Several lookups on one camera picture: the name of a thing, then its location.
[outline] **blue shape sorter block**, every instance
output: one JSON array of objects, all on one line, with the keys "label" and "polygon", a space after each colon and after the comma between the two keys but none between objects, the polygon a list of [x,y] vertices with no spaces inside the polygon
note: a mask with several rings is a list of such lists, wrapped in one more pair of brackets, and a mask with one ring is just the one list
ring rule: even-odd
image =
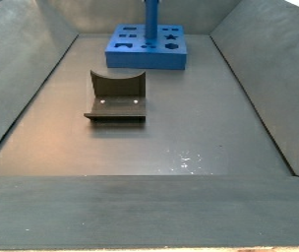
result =
[{"label": "blue shape sorter block", "polygon": [[145,37],[145,25],[119,25],[106,49],[110,68],[184,70],[188,44],[182,26],[158,26],[158,38]]}]

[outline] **blue pole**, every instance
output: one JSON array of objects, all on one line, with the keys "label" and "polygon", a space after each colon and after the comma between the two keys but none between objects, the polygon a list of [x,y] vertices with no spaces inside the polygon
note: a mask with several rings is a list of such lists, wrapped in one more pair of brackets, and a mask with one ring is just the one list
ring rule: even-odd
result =
[{"label": "blue pole", "polygon": [[146,0],[146,38],[158,37],[158,5],[160,0]]}]

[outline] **metal panel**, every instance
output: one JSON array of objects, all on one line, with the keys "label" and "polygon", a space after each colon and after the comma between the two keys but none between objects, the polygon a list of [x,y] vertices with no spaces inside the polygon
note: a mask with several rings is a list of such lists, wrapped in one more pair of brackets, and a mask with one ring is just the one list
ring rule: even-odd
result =
[{"label": "metal panel", "polygon": [[213,37],[299,175],[299,8],[246,0]]},{"label": "metal panel", "polygon": [[91,70],[111,78],[109,35],[83,35],[0,148],[0,175],[291,175],[221,53],[188,36],[185,71],[147,70],[146,124],[93,124]]},{"label": "metal panel", "polygon": [[[145,24],[141,0],[48,0],[82,33],[113,33],[118,24]],[[193,34],[210,33],[242,0],[166,0],[160,23],[184,25]]]},{"label": "metal panel", "polygon": [[299,178],[0,177],[0,250],[165,246],[299,246]]},{"label": "metal panel", "polygon": [[0,140],[77,35],[46,1],[0,1]]}]

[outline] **bin back wall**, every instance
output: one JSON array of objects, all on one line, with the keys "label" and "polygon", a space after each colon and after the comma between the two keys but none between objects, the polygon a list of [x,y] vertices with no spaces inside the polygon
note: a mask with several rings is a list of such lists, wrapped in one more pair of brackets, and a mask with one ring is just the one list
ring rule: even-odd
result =
[{"label": "bin back wall", "polygon": [[[81,33],[113,33],[118,24],[145,23],[142,0],[48,0]],[[210,34],[242,0],[164,0],[160,23]]]}]

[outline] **bin floor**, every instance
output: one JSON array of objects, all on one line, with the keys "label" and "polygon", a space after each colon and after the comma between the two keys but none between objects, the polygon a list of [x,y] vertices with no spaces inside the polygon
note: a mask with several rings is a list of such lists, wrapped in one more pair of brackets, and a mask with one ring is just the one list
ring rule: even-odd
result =
[{"label": "bin floor", "polygon": [[93,123],[90,71],[107,35],[82,35],[0,145],[0,175],[292,175],[210,36],[188,36],[188,69],[147,70],[147,121]]}]

